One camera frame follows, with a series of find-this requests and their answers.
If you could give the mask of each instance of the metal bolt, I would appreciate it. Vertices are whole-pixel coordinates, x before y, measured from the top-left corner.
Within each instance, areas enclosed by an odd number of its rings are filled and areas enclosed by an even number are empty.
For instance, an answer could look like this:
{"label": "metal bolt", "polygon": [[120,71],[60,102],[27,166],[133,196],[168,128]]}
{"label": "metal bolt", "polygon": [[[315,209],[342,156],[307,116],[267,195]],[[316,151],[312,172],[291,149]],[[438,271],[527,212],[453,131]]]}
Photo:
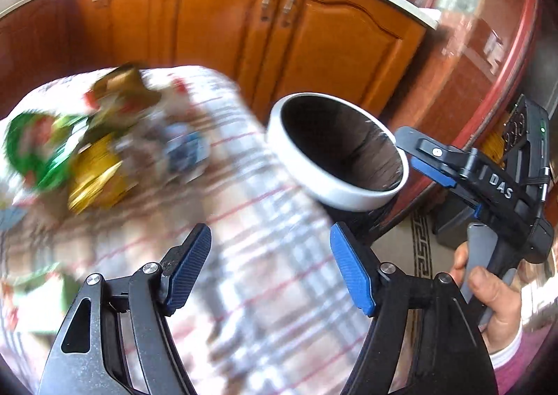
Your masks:
{"label": "metal bolt", "polygon": [[99,283],[100,280],[101,280],[100,274],[91,274],[90,276],[87,277],[85,281],[87,282],[88,285],[96,285],[97,283]]}
{"label": "metal bolt", "polygon": [[440,282],[442,282],[442,283],[453,282],[453,278],[451,278],[451,275],[447,274],[445,272],[441,272],[440,274],[438,274],[438,278],[440,279]]}
{"label": "metal bolt", "polygon": [[380,270],[384,272],[384,274],[393,274],[395,272],[395,265],[392,263],[382,263]]}
{"label": "metal bolt", "polygon": [[157,272],[159,265],[157,263],[147,263],[143,268],[144,274],[152,274],[153,272]]}

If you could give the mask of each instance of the table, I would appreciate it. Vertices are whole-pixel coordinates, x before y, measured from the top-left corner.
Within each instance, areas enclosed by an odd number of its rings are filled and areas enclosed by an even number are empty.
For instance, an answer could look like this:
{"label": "table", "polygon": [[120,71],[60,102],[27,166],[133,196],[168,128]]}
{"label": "table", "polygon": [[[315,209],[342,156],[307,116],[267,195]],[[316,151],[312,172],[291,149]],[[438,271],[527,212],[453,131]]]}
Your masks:
{"label": "table", "polygon": [[[85,111],[83,93],[108,70],[30,92],[25,110]],[[130,275],[159,261],[198,221],[213,234],[208,260],[186,306],[169,319],[200,394],[337,394],[353,367],[369,319],[353,306],[329,248],[331,223],[264,142],[263,128],[225,76],[196,66],[144,72],[148,86],[181,78],[191,124],[211,144],[205,173],[183,189],[151,189],[109,211],[85,211],[57,230],[32,216],[0,242],[0,277],[60,262],[79,281],[92,272]],[[0,352],[34,391],[49,341],[8,331]],[[135,387],[146,391],[130,333],[125,349]]]}

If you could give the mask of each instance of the pink sleeve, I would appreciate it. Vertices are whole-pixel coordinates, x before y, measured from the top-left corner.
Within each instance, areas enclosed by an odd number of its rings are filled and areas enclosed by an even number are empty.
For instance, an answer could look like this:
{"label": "pink sleeve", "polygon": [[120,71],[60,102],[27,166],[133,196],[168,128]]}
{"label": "pink sleeve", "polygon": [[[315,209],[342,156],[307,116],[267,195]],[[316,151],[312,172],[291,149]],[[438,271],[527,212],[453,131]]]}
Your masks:
{"label": "pink sleeve", "polygon": [[525,332],[521,338],[520,347],[514,356],[501,367],[494,370],[498,393],[503,395],[512,388],[515,382],[523,374],[529,363],[537,354],[542,342],[550,331],[550,325],[535,332]]}

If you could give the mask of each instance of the cabinet handle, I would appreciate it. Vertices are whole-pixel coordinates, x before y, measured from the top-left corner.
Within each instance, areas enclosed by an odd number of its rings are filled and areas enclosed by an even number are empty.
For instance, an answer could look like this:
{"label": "cabinet handle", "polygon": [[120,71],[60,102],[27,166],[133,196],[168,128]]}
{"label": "cabinet handle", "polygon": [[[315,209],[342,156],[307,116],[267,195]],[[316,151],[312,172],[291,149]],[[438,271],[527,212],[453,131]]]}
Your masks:
{"label": "cabinet handle", "polygon": [[270,8],[271,0],[262,0],[262,22],[265,22],[270,19],[268,14]]}
{"label": "cabinet handle", "polygon": [[283,6],[283,26],[289,26],[291,21],[288,15],[291,13],[292,7],[296,4],[296,0],[287,0]]}

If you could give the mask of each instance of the cooking pot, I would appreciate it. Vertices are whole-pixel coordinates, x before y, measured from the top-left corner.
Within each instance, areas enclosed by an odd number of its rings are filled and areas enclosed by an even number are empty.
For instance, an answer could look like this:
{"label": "cooking pot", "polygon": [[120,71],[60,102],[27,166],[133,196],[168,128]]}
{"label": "cooking pot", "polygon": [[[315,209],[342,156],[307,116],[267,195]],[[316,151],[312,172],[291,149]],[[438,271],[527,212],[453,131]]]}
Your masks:
{"label": "cooking pot", "polygon": [[408,178],[407,156],[387,127],[338,97],[284,97],[271,110],[266,139],[311,196],[341,211],[378,209]]}

